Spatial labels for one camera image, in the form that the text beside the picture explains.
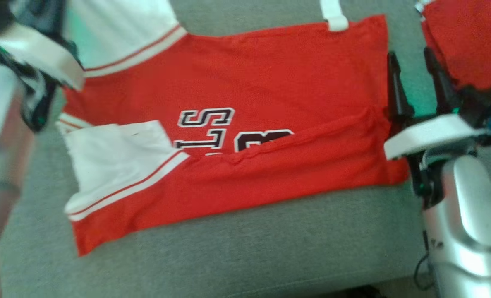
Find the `gray couch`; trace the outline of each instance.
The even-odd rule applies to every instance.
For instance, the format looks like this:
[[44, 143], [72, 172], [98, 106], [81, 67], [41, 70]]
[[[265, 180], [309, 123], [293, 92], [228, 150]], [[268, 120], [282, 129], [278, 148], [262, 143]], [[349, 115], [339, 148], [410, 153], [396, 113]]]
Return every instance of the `gray couch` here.
[[[357, 21], [386, 13], [410, 100], [434, 109], [413, 0], [345, 0]], [[220, 36], [320, 22], [318, 0], [174, 0], [194, 34]], [[56, 101], [53, 118], [63, 105]], [[491, 168], [491, 150], [482, 154]], [[62, 210], [77, 190], [62, 138], [37, 137], [22, 200], [0, 243], [12, 297], [311, 296], [412, 274], [424, 254], [420, 203], [408, 184], [301, 198], [153, 228], [77, 258]]]

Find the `white strap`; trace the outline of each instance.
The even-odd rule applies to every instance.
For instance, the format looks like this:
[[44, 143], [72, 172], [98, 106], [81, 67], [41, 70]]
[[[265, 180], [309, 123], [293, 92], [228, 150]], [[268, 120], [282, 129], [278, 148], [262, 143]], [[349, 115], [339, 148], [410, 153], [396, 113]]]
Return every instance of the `white strap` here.
[[348, 19], [341, 11], [339, 0], [321, 0], [323, 19], [328, 22], [330, 31], [344, 31], [348, 29]]

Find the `red stripe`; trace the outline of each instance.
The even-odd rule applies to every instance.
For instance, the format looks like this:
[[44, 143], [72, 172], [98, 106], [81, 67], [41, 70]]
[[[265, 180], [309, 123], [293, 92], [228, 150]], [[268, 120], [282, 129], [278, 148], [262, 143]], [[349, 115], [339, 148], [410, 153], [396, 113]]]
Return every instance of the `red stripe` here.
[[119, 189], [119, 190], [117, 190], [117, 191], [113, 192], [112, 194], [107, 195], [107, 196], [105, 196], [104, 198], [101, 198], [100, 200], [98, 200], [98, 201], [94, 202], [94, 203], [93, 203], [92, 205], [90, 205], [89, 207], [87, 207], [87, 208], [85, 208], [85, 209], [83, 209], [83, 210], [80, 210], [80, 211], [78, 211], [78, 212], [75, 212], [75, 213], [70, 213], [70, 215], [77, 215], [77, 214], [80, 214], [80, 213], [82, 213], [82, 212], [84, 212], [84, 211], [87, 211], [87, 210], [89, 210], [89, 208], [91, 208], [91, 207], [93, 207], [94, 205], [96, 205], [96, 204], [100, 203], [101, 201], [103, 201], [103, 200], [105, 200], [105, 199], [107, 199], [107, 198], [110, 198], [111, 196], [114, 196], [114, 195], [118, 194], [119, 192], [124, 191], [124, 190], [126, 190], [126, 189], [128, 189], [128, 188], [131, 188], [131, 187], [134, 187], [134, 186], [136, 186], [136, 185], [139, 185], [139, 184], [143, 183], [144, 181], [147, 181], [148, 179], [150, 179], [150, 178], [151, 178], [151, 176], [153, 176], [153, 175], [154, 175], [155, 173], [157, 173], [157, 172], [158, 172], [158, 171], [159, 171], [161, 168], [163, 168], [163, 167], [164, 167], [166, 164], [168, 164], [168, 162], [169, 162], [169, 161], [171, 161], [172, 159], [174, 159], [174, 158], [175, 158], [175, 157], [176, 157], [176, 156], [177, 156], [179, 153], [181, 153], [181, 151], [177, 151], [177, 152], [176, 152], [174, 155], [172, 155], [172, 156], [171, 156], [169, 159], [167, 159], [167, 160], [166, 160], [166, 161], [165, 161], [163, 164], [161, 164], [161, 165], [160, 165], [160, 166], [159, 166], [159, 167], [158, 167], [158, 168], [157, 168], [155, 171], [153, 171], [151, 174], [149, 174], [149, 175], [148, 175], [146, 178], [144, 178], [143, 180], [141, 180], [141, 181], [139, 181], [139, 182], [137, 182], [137, 183], [133, 183], [132, 185], [128, 185], [128, 186], [126, 186], [126, 187], [124, 187], [124, 188], [122, 188], [122, 189]]
[[65, 121], [65, 120], [62, 120], [62, 119], [58, 119], [58, 121], [59, 121], [59, 122], [61, 122], [61, 123], [63, 123], [63, 124], [66, 124], [66, 125], [68, 125], [68, 126], [72, 126], [72, 127], [74, 127], [74, 128], [78, 128], [78, 129], [83, 128], [82, 126], [79, 126], [79, 125], [76, 125], [76, 124], [72, 124], [72, 123], [67, 122], [67, 121]]
[[143, 51], [145, 51], [145, 50], [147, 50], [147, 49], [149, 49], [149, 48], [157, 45], [158, 43], [162, 42], [163, 40], [165, 40], [168, 36], [170, 36], [172, 33], [174, 33], [179, 28], [181, 28], [181, 25], [175, 26], [172, 30], [168, 31], [167, 34], [164, 34], [164, 36], [162, 36], [160, 39], [158, 39], [158, 40], [152, 42], [151, 44], [143, 47], [139, 51], [136, 51], [135, 53], [130, 54], [129, 56], [126, 56], [126, 57], [124, 57], [124, 58], [122, 58], [122, 59], [120, 59], [118, 61], [115, 61], [115, 62], [112, 62], [112, 63], [109, 63], [109, 64], [105, 64], [105, 65], [102, 65], [102, 66], [92, 67], [92, 68], [86, 68], [85, 71], [89, 72], [89, 71], [92, 71], [92, 70], [101, 70], [101, 69], [107, 68], [109, 66], [114, 66], [116, 64], [120, 64], [120, 63], [122, 63], [122, 62], [124, 62], [124, 61], [126, 61], [126, 60], [128, 60], [128, 59], [130, 59], [130, 58], [132, 58], [134, 56], [136, 56], [138, 53], [141, 53], [141, 52], [143, 52]]

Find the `black cable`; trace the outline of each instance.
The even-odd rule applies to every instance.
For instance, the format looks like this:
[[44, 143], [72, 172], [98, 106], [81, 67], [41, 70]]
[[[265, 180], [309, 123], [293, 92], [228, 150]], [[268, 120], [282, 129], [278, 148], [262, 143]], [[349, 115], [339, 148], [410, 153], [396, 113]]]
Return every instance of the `black cable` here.
[[416, 269], [414, 270], [414, 276], [412, 279], [414, 280], [414, 284], [420, 291], [427, 291], [431, 289], [434, 286], [434, 281], [431, 281], [428, 285], [422, 286], [418, 280], [418, 272], [420, 271], [420, 266], [422, 263], [429, 258], [429, 252], [425, 254], [419, 261], [418, 264], [416, 264]]

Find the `red fabric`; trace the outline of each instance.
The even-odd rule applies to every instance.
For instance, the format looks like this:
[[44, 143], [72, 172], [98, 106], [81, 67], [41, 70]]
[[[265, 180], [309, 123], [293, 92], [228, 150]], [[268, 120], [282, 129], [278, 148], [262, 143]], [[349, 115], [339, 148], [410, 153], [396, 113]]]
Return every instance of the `red fabric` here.
[[491, 0], [436, 0], [422, 27], [458, 87], [491, 87]]
[[[158, 183], [73, 222], [79, 254], [153, 226], [404, 181], [405, 161], [383, 152], [387, 43], [383, 16], [338, 33], [320, 23], [189, 34], [142, 64], [88, 79], [82, 93], [67, 91], [65, 112], [93, 125], [157, 119], [172, 142], [226, 129], [221, 149], [186, 148], [192, 157]], [[182, 111], [222, 107], [235, 111], [228, 126], [178, 125]], [[240, 132], [267, 130], [293, 134], [235, 152]]]

